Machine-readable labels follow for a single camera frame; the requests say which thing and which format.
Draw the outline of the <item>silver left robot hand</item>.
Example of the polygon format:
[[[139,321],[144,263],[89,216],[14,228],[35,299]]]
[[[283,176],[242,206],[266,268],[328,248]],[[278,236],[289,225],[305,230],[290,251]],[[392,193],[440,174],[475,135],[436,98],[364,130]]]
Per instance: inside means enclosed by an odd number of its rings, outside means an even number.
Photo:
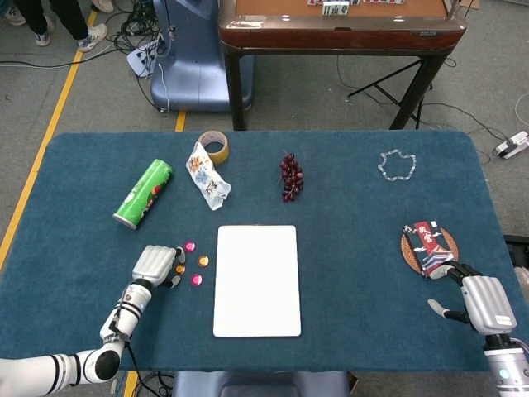
[[[132,270],[133,282],[149,291],[158,286],[172,289],[181,280],[180,275],[169,275],[175,261],[179,264],[186,261],[186,254],[181,246],[146,246]]]

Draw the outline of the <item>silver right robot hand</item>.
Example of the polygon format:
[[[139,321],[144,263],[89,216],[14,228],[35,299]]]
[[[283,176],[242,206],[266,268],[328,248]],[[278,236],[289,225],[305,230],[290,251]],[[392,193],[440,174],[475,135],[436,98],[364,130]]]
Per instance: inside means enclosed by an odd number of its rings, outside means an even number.
[[[448,277],[459,287],[465,311],[443,307],[434,299],[427,302],[431,309],[443,318],[468,323],[480,335],[509,334],[517,326],[503,285],[496,277],[483,275],[470,265],[447,261],[426,276],[429,280]]]

